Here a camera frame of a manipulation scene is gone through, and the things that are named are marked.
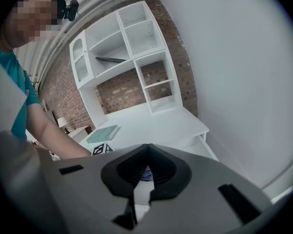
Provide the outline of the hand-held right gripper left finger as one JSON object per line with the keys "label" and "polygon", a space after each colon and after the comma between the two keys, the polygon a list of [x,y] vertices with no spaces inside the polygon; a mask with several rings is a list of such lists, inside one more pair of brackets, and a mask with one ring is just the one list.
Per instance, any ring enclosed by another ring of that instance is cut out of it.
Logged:
{"label": "hand-held right gripper left finger", "polygon": [[148,144],[130,147],[129,152],[107,163],[101,170],[101,179],[109,191],[127,200],[124,213],[113,222],[132,230],[137,225],[134,207],[134,189],[147,168]]}

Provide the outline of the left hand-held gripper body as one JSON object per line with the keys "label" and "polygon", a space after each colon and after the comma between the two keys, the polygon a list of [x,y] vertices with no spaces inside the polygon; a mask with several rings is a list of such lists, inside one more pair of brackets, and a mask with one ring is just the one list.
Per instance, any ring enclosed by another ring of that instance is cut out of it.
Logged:
{"label": "left hand-held gripper body", "polygon": [[101,155],[101,154],[106,154],[115,151],[115,148],[112,147],[110,144],[107,142],[103,143],[96,143],[94,148],[92,149],[91,155]]}

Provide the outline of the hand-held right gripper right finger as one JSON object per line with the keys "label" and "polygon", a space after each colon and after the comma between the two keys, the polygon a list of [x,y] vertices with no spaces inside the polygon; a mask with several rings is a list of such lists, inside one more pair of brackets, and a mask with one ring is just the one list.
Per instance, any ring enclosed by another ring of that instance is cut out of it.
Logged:
{"label": "hand-held right gripper right finger", "polygon": [[185,161],[153,144],[148,146],[148,167],[154,182],[150,202],[175,198],[192,177],[191,168]]}

